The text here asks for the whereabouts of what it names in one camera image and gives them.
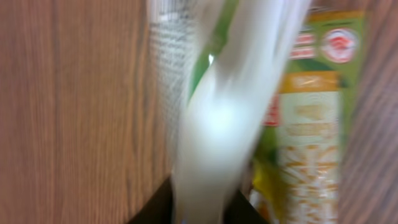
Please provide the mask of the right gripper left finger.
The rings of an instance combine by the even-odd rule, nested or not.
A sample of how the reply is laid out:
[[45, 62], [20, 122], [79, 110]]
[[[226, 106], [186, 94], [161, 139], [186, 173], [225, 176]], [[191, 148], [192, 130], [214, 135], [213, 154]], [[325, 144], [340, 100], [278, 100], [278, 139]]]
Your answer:
[[166, 178], [152, 197], [127, 224], [171, 224], [173, 220], [173, 192], [170, 178]]

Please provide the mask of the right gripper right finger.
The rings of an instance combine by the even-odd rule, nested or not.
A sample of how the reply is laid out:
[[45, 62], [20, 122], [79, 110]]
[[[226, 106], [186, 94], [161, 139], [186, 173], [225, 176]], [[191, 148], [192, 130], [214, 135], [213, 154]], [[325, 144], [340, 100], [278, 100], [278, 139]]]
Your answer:
[[249, 203], [240, 190], [230, 200], [223, 215], [224, 224], [269, 224]]

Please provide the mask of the green yellow drink pouch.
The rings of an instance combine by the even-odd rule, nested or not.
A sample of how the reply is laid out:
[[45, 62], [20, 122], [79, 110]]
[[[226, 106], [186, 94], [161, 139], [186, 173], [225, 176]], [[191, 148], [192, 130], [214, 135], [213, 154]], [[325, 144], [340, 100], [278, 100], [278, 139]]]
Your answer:
[[253, 207], [272, 223], [338, 221], [363, 29], [364, 12], [311, 3], [246, 167], [254, 168]]

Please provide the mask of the white cream tube gold cap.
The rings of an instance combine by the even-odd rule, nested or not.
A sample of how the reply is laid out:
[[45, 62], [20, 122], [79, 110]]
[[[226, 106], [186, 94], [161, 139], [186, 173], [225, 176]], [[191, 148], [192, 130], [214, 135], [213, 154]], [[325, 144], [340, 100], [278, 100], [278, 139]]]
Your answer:
[[149, 0], [172, 161], [172, 223], [221, 223], [310, 0]]

